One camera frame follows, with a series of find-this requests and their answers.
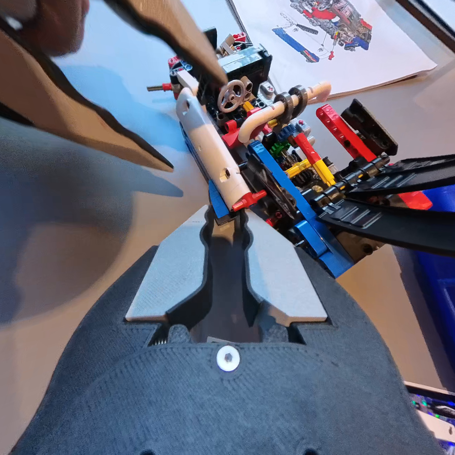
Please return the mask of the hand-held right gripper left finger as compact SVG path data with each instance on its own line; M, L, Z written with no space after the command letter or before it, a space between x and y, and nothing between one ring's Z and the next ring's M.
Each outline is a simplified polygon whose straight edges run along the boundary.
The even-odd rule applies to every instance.
M212 306L213 221L212 206L205 205L160 243L127 321L180 324L190 330L205 318Z

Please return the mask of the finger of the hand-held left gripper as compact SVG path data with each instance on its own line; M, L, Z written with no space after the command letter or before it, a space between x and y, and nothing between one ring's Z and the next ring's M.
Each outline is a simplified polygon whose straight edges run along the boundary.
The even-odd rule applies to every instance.
M14 118L128 162L173 171L173 165L104 108L84 98L60 68L1 20L0 99Z
M123 21L139 32L155 36L217 84L228 78L208 38L179 0L106 0Z

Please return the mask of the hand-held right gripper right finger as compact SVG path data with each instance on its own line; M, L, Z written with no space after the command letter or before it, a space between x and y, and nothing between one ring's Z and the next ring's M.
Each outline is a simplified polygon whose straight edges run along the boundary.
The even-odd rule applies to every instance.
M253 321L284 327L325 322L327 312L293 244L251 210L242 213L242 228Z

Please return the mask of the white blue brick panel assembly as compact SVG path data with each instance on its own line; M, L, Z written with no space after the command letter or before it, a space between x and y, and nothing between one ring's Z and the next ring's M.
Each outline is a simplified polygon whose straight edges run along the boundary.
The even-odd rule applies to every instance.
M182 90L176 113L182 133L202 174L208 181L209 200L218 224L225 223L244 208L267 196L265 190L252 192L196 94L198 81L186 70L176 73Z

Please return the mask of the toy brick vehicle model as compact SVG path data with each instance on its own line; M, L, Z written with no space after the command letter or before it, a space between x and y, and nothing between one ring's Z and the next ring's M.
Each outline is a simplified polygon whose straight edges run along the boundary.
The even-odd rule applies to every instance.
M384 243L454 257L454 209L431 210L423 192L454 185L454 155L393 163L396 141L354 99L341 115L329 104L315 112L351 157L337 170L315 150L300 118L309 102L328 98L331 84L297 85L275 94L268 77L272 56L263 46L253 45L244 32L228 35L220 46L216 28L205 34L226 72L224 86L215 87L176 55L168 60L170 82L147 91L169 91L177 101L178 71L198 81L196 97L248 187L267 193L249 208L258 207L267 224L334 277Z

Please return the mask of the grey desk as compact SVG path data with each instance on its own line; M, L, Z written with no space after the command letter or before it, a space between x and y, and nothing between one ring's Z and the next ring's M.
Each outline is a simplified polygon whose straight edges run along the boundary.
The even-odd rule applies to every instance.
M354 95L399 144L398 159L454 153L454 55L393 1L386 14L436 63L426 77ZM56 59L85 97L149 141L173 173L142 169L104 153L54 145L46 134L1 119L1 454L37 411L60 356L88 310L150 247L208 203L169 93L172 51L91 1L82 48ZM241 255L232 226L215 227L215 302L202 333L246 342L233 319ZM411 253L384 246L338 279L388 345L405 381L454 391L454 371L436 331Z

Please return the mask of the blue plastic bin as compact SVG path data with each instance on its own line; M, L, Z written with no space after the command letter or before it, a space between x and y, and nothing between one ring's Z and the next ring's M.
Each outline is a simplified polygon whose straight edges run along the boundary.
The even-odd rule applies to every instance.
M454 391L455 259L400 247L393 250L440 388Z

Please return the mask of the holographic sticker sheet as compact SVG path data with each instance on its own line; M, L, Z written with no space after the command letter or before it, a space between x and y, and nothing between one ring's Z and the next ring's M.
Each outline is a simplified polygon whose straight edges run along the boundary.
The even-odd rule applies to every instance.
M447 455L455 453L454 392L405 381L412 404Z

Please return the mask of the open instruction booklet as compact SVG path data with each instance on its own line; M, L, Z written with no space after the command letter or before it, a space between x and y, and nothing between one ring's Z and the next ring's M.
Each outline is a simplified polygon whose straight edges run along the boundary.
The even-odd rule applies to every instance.
M423 74L436 64L370 0L230 1L253 43L272 55L277 92L321 81L332 96Z

